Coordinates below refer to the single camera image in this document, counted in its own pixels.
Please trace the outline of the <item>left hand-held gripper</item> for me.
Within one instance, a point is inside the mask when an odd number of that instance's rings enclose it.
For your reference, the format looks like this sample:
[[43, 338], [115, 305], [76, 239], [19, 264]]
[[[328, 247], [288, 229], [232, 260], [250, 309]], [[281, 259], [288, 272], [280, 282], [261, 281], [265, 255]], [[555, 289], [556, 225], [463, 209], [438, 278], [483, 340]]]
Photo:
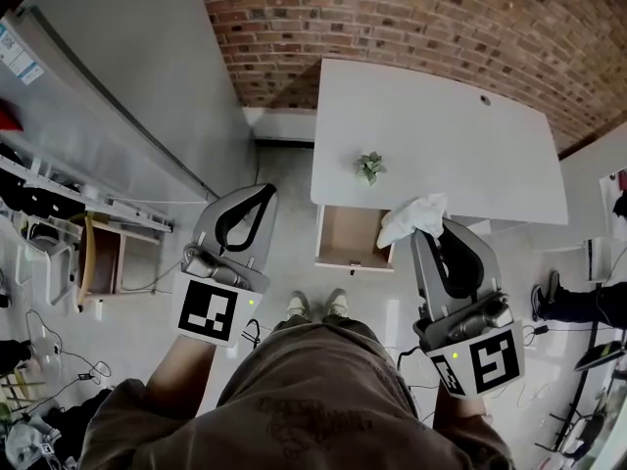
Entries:
[[235, 190], [202, 211], [176, 273], [176, 331], [231, 348], [269, 286], [264, 274], [277, 211], [275, 186]]

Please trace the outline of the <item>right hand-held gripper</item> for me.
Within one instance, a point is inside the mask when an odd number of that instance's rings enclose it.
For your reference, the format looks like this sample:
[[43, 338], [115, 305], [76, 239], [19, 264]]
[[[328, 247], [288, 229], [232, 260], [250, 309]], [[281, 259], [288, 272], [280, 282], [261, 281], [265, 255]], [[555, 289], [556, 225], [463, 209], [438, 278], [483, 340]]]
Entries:
[[412, 329], [448, 393], [478, 399], [522, 377], [522, 322], [512, 314], [492, 248], [450, 219], [439, 237], [414, 231], [410, 247], [424, 299]]

